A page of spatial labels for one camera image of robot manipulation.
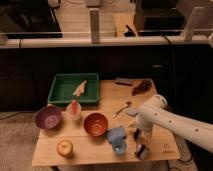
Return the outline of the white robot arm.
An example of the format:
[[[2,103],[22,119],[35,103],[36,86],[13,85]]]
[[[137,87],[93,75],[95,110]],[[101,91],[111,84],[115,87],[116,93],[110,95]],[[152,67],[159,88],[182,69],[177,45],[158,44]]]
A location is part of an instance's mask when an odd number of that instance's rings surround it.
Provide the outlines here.
[[[139,108],[135,123],[141,131],[149,131],[154,124],[213,153],[213,124],[183,117],[166,110],[167,100],[153,95]]]

